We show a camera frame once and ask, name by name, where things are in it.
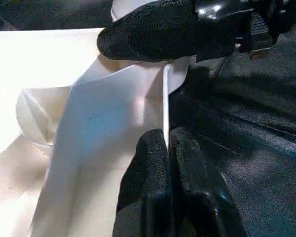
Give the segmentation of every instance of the black cloth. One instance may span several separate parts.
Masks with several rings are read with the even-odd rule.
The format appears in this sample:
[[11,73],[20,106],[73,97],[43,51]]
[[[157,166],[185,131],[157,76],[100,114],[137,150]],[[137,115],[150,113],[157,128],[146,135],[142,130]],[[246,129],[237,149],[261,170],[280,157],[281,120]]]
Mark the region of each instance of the black cloth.
[[296,237],[296,27],[266,58],[194,65],[169,97],[224,176],[248,236]]

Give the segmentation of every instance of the white surface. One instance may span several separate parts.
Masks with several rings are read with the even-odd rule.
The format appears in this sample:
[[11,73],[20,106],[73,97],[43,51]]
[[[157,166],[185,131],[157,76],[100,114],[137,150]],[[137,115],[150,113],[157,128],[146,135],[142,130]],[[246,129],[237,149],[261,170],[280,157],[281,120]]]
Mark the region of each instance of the white surface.
[[111,9],[111,16],[113,20],[122,18],[129,12],[135,10],[141,5],[156,0],[114,0]]
[[140,63],[93,79],[90,69],[72,88],[29,236],[111,236],[120,180],[139,137],[168,127],[164,65]]
[[0,32],[0,237],[26,236],[49,163],[20,136],[17,98],[34,88],[31,95],[57,120],[62,111],[45,106],[46,93],[37,94],[70,86],[89,68],[99,55],[100,30]]
[[20,134],[21,90],[72,85],[98,57],[100,30],[0,32],[0,153]]

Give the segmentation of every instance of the robotic arm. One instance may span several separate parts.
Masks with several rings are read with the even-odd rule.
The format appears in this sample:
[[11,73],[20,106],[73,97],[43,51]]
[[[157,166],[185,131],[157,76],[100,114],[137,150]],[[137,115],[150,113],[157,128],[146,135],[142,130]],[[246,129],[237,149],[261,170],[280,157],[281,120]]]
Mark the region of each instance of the robotic arm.
[[296,0],[159,0],[105,28],[101,53],[117,60],[157,62],[234,51],[264,56],[296,24]]

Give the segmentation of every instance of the black fabric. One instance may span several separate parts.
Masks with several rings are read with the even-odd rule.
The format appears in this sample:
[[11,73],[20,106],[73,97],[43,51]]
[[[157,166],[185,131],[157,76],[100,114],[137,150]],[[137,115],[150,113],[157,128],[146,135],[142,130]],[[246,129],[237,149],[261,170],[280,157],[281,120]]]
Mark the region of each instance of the black fabric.
[[182,127],[171,131],[170,141],[178,236],[246,236],[227,185],[203,145]]
[[112,0],[0,0],[0,18],[27,31],[101,28],[112,23],[111,6]]
[[174,236],[170,166],[160,129],[138,141],[121,181],[113,236]]
[[296,237],[296,27],[266,58],[208,63],[170,95],[171,127],[204,145],[248,236]]
[[145,133],[120,186],[114,237],[244,237],[228,188],[196,139],[160,129]]
[[98,37],[98,48],[111,59],[179,58],[195,52],[196,29],[192,1],[154,1],[105,28]]

